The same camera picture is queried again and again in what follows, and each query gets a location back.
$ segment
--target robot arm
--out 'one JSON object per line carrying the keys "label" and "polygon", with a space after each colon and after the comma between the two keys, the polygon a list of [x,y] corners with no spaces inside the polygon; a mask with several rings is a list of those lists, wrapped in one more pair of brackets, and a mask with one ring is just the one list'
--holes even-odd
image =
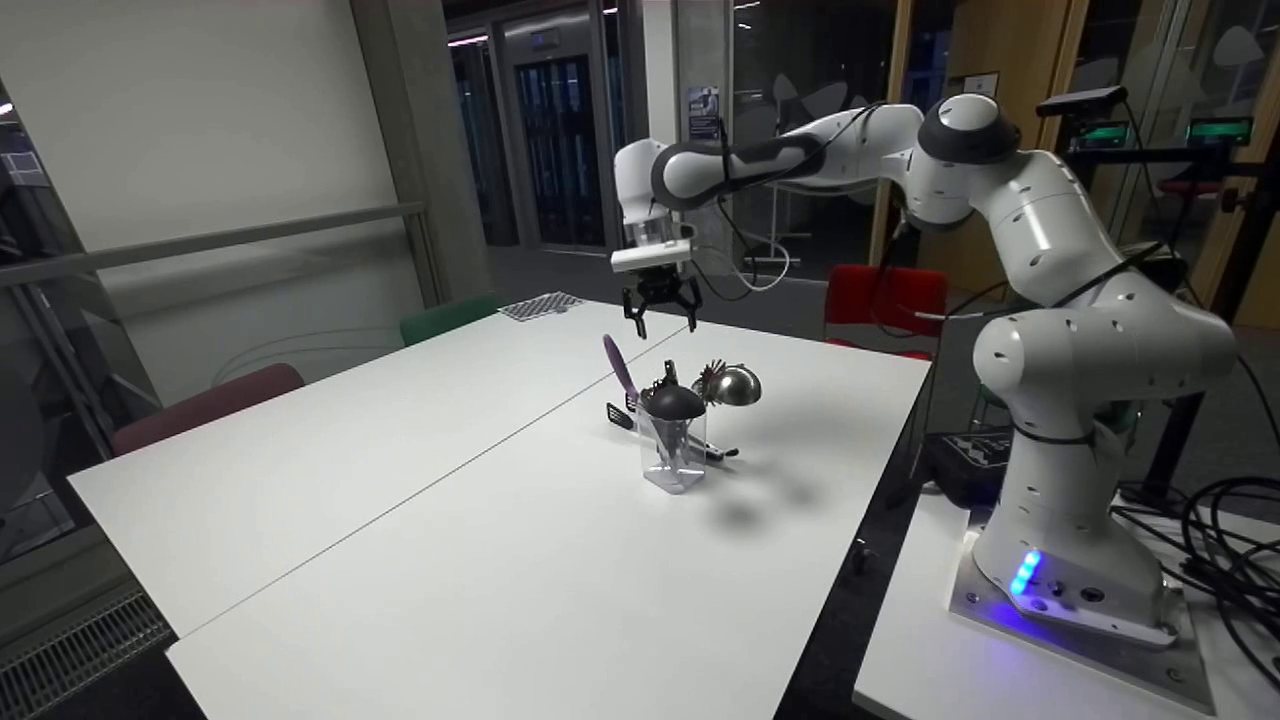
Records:
{"label": "robot arm", "polygon": [[908,103],[837,111],[753,153],[631,144],[617,154],[617,189],[634,246],[610,269],[641,271],[641,301],[650,277],[697,288],[670,211],[765,178],[891,178],[917,224],[986,219],[1007,282],[1039,308],[990,318],[972,352],[1016,421],[975,562],[1023,610],[1169,645],[1159,562],[1106,512],[1121,444],[1095,412],[1206,387],[1237,355],[1233,326],[1124,269],[1077,174],[1051,153],[1016,147],[984,95],[952,95],[927,117]]}

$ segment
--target gray wall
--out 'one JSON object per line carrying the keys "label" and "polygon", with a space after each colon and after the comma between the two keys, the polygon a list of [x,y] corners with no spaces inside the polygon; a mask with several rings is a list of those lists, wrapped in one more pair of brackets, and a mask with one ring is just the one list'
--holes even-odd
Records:
{"label": "gray wall", "polygon": [[[0,78],[82,246],[397,202],[343,0],[0,0]],[[367,355],[418,302],[398,224],[102,271],[164,398]]]}

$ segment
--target white table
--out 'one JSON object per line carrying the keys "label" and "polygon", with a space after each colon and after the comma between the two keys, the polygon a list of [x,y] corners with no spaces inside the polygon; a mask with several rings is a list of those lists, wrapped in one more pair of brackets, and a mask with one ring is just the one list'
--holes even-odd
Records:
{"label": "white table", "polygon": [[[855,692],[913,720],[1202,720],[1175,700],[947,610],[966,512],[919,494]],[[1280,695],[1253,673],[1213,600],[1192,619],[1217,717],[1277,720]]]}
{"label": "white table", "polygon": [[634,380],[745,359],[765,402],[686,494],[603,422],[609,382],[476,454],[167,656],[216,720],[772,717],[919,390],[919,359],[703,324]]}
{"label": "white table", "polygon": [[164,619],[190,629],[534,422],[609,377],[600,337],[641,355],[609,302],[486,316],[238,414],[72,475]]}

